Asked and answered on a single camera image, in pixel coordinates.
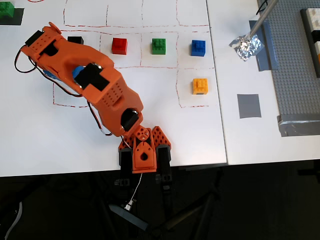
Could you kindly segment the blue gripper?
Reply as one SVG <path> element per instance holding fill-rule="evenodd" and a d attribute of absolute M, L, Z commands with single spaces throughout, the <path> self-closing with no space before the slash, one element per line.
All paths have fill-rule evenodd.
<path fill-rule="evenodd" d="M 73 71 L 72 71 L 72 77 L 73 79 L 75 79 L 77 77 L 77 75 L 84 69 L 84 66 L 77 66 Z M 45 76 L 47 76 L 50 79 L 54 79 L 54 80 L 58 80 L 60 81 L 60 79 L 58 77 L 56 77 L 54 74 L 52 74 L 50 71 L 48 70 L 43 70 L 43 73 Z"/>

